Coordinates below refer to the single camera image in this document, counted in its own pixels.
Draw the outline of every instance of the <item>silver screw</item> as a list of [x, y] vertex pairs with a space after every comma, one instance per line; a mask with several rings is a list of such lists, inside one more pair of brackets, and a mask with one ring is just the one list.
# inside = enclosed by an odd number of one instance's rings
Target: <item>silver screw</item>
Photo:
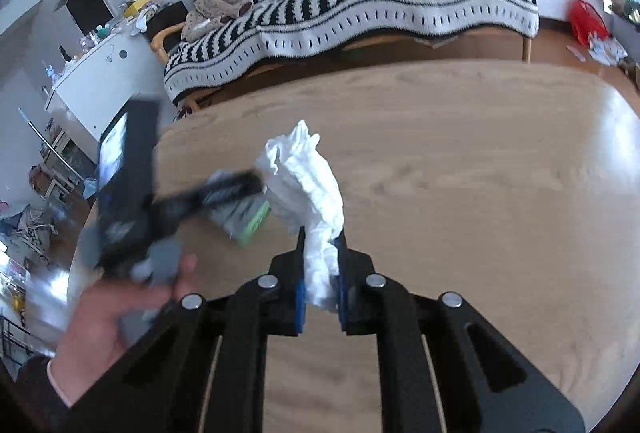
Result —
[[273, 288], [278, 284], [278, 278], [273, 274], [264, 274], [258, 278], [258, 285], [262, 288]]
[[200, 308], [204, 300], [200, 294], [187, 294], [184, 298], [182, 298], [182, 307], [187, 310], [195, 310], [196, 308]]
[[369, 274], [365, 278], [367, 285], [373, 288], [381, 288], [386, 285], [386, 278], [382, 274]]
[[457, 292], [444, 292], [442, 302], [446, 304], [447, 307], [458, 308], [462, 305], [462, 296]]

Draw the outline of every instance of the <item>human hand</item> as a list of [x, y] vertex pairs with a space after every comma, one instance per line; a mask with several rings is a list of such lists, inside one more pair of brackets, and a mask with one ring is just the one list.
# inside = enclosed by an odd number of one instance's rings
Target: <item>human hand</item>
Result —
[[100, 281], [80, 296], [78, 308], [50, 363], [50, 375], [66, 404], [74, 405], [127, 351], [118, 318], [135, 310], [159, 309], [171, 297], [195, 291], [197, 259], [180, 258], [174, 286], [148, 287], [124, 280]]

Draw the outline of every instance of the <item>finger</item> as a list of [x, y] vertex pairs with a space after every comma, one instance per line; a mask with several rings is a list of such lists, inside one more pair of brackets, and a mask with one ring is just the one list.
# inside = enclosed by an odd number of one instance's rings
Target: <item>finger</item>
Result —
[[180, 301], [187, 294], [197, 291], [194, 271], [198, 263], [195, 254], [185, 254], [180, 258], [178, 279], [174, 287], [174, 299]]
[[171, 288], [150, 287], [132, 281], [102, 281], [82, 296], [82, 307], [87, 308], [95, 319], [111, 319], [134, 310], [162, 307], [171, 297]]

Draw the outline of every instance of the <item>wooden table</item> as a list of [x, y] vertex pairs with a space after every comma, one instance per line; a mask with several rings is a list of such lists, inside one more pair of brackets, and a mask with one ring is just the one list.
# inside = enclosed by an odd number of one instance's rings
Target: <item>wooden table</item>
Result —
[[[594, 426], [640, 359], [640, 122], [618, 93], [505, 61], [300, 80], [170, 126], [160, 194], [251, 166], [301, 118], [340, 184], [350, 247], [415, 293], [460, 292]], [[205, 219], [180, 235], [210, 298], [295, 243], [274, 216], [246, 249]], [[270, 339], [265, 431], [379, 431], [374, 338], [307, 313], [303, 336]]]

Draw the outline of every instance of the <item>yellow box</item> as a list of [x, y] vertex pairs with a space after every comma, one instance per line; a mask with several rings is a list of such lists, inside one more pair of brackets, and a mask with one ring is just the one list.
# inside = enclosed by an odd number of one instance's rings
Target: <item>yellow box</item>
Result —
[[124, 17], [128, 18], [129, 16], [137, 16], [138, 14], [140, 14], [140, 9], [142, 9], [143, 6], [145, 6], [147, 3], [149, 3], [151, 0], [138, 0], [134, 3], [132, 3], [125, 11], [124, 11]]

